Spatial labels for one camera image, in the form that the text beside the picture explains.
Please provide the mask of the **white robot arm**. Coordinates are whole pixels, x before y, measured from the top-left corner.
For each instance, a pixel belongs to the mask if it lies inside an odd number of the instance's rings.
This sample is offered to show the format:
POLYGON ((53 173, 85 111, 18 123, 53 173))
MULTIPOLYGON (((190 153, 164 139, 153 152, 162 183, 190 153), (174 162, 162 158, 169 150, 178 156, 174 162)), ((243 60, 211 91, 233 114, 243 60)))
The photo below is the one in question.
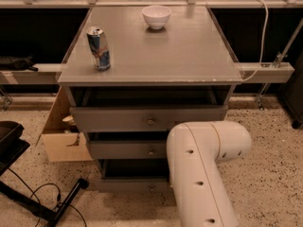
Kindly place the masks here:
POLYGON ((217 163, 251 147, 248 130, 231 121, 187 122, 169 132, 169 179, 182 227, 239 226, 217 163))

